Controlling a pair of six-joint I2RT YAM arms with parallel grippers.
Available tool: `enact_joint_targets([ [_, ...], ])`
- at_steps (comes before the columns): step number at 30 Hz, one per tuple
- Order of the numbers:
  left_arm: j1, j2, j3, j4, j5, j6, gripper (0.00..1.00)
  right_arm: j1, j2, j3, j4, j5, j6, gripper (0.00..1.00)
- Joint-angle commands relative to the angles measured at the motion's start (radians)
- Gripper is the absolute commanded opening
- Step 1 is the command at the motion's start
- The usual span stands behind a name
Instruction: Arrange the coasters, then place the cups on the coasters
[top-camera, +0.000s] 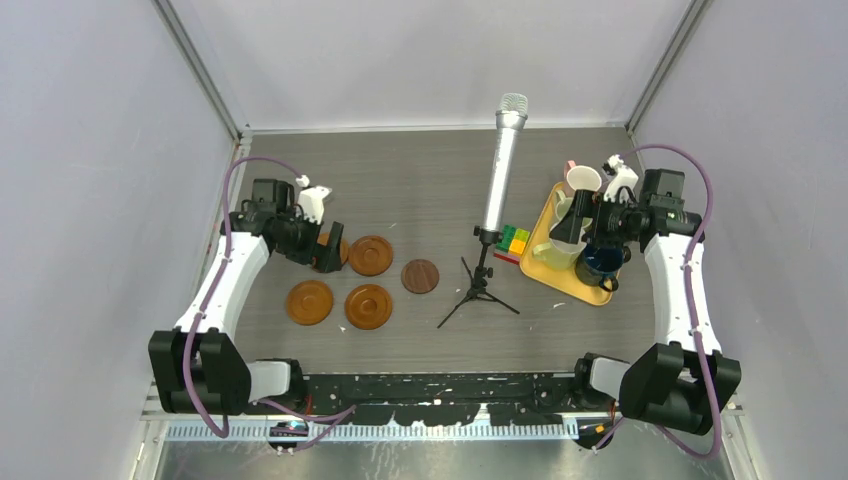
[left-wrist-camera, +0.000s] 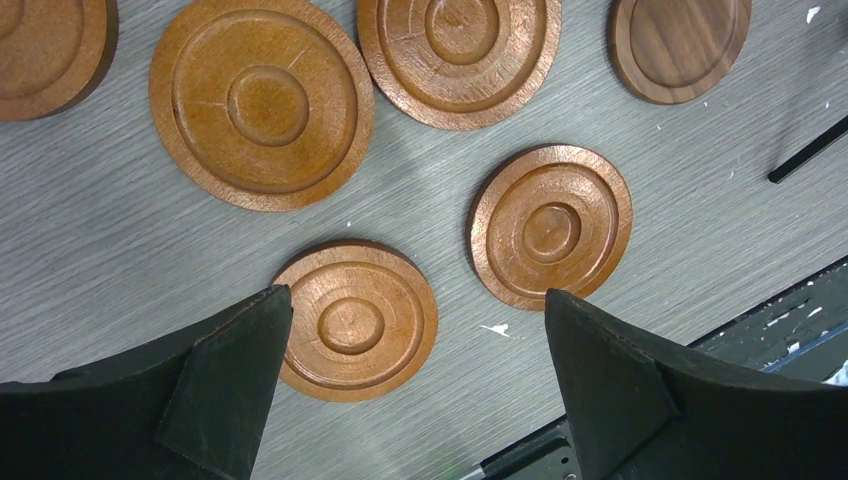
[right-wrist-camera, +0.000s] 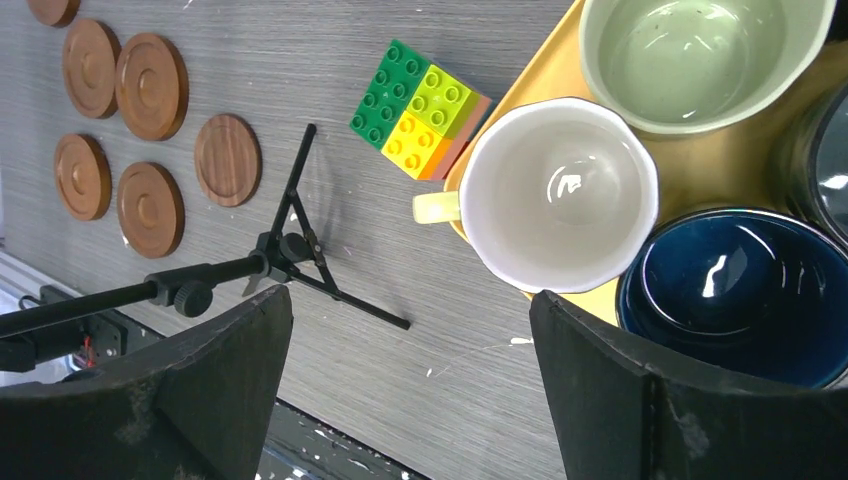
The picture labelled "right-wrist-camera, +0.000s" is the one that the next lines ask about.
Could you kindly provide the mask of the cream yellow mug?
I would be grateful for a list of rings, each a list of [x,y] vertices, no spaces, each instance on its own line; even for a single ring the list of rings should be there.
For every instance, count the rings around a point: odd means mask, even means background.
[[[582,293],[631,264],[659,212],[656,164],[615,112],[565,97],[498,119],[455,191],[413,200],[420,224],[458,221],[486,268],[515,288]]]

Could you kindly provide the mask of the yellow tray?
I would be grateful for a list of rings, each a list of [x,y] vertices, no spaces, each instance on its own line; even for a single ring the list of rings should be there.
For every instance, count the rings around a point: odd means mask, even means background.
[[[452,168],[442,192],[459,188],[478,139],[511,110],[565,97],[605,107],[589,91],[581,70],[579,22],[585,2],[578,1],[568,10]],[[620,114],[605,108],[626,122],[656,164],[660,189],[658,222],[703,204],[768,205],[766,157],[772,143],[808,102],[846,76],[846,44],[830,45],[826,37],[812,64],[770,106],[718,130],[655,135],[632,127]]]

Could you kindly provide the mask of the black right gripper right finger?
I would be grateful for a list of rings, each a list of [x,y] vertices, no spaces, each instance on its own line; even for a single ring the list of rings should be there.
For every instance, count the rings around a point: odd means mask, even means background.
[[[536,294],[532,336],[571,479],[843,479],[847,392],[700,362]]]

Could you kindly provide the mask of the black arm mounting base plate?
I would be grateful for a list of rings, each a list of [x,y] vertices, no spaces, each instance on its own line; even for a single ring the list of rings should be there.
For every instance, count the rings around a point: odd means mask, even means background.
[[[163,338],[117,310],[6,337],[1,340],[1,384],[56,383]]]

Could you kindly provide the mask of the dark walnut wooden coaster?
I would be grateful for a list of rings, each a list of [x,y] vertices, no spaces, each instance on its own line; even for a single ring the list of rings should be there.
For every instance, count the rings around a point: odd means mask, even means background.
[[[222,113],[200,128],[193,149],[202,192],[215,204],[233,208],[247,202],[261,181],[258,139],[241,117]]]

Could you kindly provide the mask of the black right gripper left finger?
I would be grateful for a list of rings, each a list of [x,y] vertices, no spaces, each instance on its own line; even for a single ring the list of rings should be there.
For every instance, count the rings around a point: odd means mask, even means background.
[[[293,328],[289,291],[52,384],[1,391],[5,479],[251,479]]]

